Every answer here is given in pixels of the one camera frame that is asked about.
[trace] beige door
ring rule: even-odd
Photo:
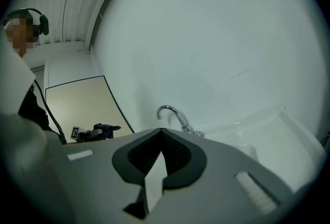
[[[46,102],[67,142],[75,142],[70,138],[74,126],[92,130],[97,123],[118,125],[121,129],[114,131],[114,137],[132,133],[103,76],[47,88]],[[49,115],[48,119],[51,129],[58,132]]]

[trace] white wall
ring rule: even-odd
[[[162,104],[198,129],[284,103],[320,138],[328,48],[314,0],[111,0],[91,52],[135,131],[179,129]]]
[[[90,54],[51,54],[45,64],[45,88],[95,77]]]
[[[47,104],[60,124],[67,142],[74,126],[93,130],[95,124],[120,126],[114,137],[131,134],[103,78],[96,77],[47,89]],[[58,131],[49,118],[52,130]]]
[[[92,66],[93,66],[95,75],[96,76],[104,75],[103,71],[101,70],[101,66],[99,64],[99,61],[96,58],[96,54],[95,54],[94,51],[95,51],[94,44],[91,43],[91,45],[90,45],[90,56],[91,56]]]
[[[29,66],[30,69],[43,67],[46,64],[46,60],[51,54],[59,53],[74,53],[83,54],[89,53],[85,50],[84,41],[68,41],[68,42],[56,42],[35,46],[33,49],[28,49],[24,55],[23,60]]]

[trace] black rubber insert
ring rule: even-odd
[[[163,180],[163,189],[189,186],[206,167],[206,155],[199,146],[167,129],[155,129],[119,148],[112,157],[112,164],[125,182],[144,187],[144,178],[160,152],[168,174]]]
[[[144,219],[146,217],[149,211],[146,203],[145,190],[143,187],[141,187],[137,201],[129,204],[126,208],[124,208],[124,211],[140,219]]]

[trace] gray surface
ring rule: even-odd
[[[122,211],[135,202],[139,186],[125,183],[112,166],[121,146],[148,131],[111,140],[62,146],[55,133],[43,132],[19,116],[0,116],[10,137],[0,139],[1,154],[10,176],[44,214],[56,222],[138,223]],[[246,223],[262,221],[261,214],[234,178],[247,171],[278,201],[290,201],[291,192],[273,173],[233,147],[170,130],[200,146],[207,166],[191,186],[166,190],[146,223]],[[92,150],[93,155],[70,161],[67,154]],[[292,202],[281,206],[288,211]],[[267,220],[277,219],[277,211]]]
[[[136,201],[141,187],[122,180],[112,165],[112,156],[118,148],[145,136],[149,131],[108,140],[68,144],[63,146],[63,149],[66,154],[91,150],[93,155],[71,161],[73,167],[80,177],[97,187],[96,192],[105,204],[112,202],[118,208],[124,209]]]
[[[307,184],[301,187],[292,197],[290,197],[284,204],[280,205],[277,210],[271,212],[267,216],[258,219],[257,221],[252,221],[249,224],[272,224],[280,223],[291,211],[297,207],[301,200],[306,196],[311,185]]]
[[[242,171],[251,173],[279,201],[291,196],[290,189],[278,177],[234,147],[169,131],[201,147],[208,163],[202,176],[188,188],[166,190],[147,220],[156,223],[245,223],[257,219],[261,214],[234,178]]]

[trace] person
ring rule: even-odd
[[[38,42],[39,29],[33,23],[33,17],[27,10],[19,10],[10,13],[3,20],[3,27],[6,33],[6,39],[12,43],[13,49],[21,58],[27,53],[27,49],[32,49]],[[38,106],[37,97],[34,94],[34,86],[28,90],[19,113],[21,117],[34,121],[44,131],[52,131],[49,127],[49,120],[46,111]],[[62,144],[66,144],[65,138],[57,134]]]

